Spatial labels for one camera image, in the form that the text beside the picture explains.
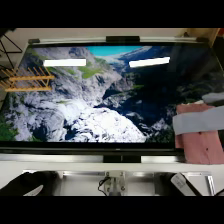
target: blue sky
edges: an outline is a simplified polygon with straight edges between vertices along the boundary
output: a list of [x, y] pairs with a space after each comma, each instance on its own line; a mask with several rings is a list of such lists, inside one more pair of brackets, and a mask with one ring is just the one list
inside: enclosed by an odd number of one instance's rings
[[128, 53], [141, 48], [141, 46], [91, 46], [87, 49], [95, 56], [108, 56], [113, 54]]

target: television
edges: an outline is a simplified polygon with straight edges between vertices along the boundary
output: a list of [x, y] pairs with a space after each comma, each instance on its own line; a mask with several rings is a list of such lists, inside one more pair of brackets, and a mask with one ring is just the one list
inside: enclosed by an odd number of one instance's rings
[[[157, 58], [169, 62], [130, 67]], [[174, 150], [176, 106], [224, 90], [222, 68], [203, 43], [31, 44], [18, 68], [58, 59], [87, 63], [48, 67], [51, 91], [8, 93], [1, 148]]]

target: black wire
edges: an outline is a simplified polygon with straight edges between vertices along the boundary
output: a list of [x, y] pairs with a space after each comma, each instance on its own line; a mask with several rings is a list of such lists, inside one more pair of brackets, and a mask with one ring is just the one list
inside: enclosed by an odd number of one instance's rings
[[99, 182], [99, 186], [98, 186], [98, 191], [102, 192], [105, 196], [107, 196], [107, 194], [104, 191], [100, 190], [100, 187], [109, 179], [110, 177], [105, 177], [103, 180]]

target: red folded fabric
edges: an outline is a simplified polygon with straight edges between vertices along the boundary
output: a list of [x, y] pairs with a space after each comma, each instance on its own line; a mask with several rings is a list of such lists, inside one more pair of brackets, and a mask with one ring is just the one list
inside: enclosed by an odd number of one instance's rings
[[[203, 112], [213, 108], [207, 104], [181, 104], [177, 113]], [[193, 164], [224, 164], [223, 148], [218, 131], [194, 132], [176, 135], [176, 148], [184, 148], [185, 158]]]

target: display showing mountain landscape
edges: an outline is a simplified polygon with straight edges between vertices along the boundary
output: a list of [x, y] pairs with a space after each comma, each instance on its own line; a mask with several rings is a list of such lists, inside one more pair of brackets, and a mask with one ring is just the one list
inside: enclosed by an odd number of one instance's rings
[[[162, 57], [170, 62], [129, 66]], [[86, 66], [48, 68], [52, 91], [7, 94], [0, 141], [170, 143], [176, 105], [224, 89], [215, 57], [192, 46], [33, 46], [19, 67], [73, 58]]]

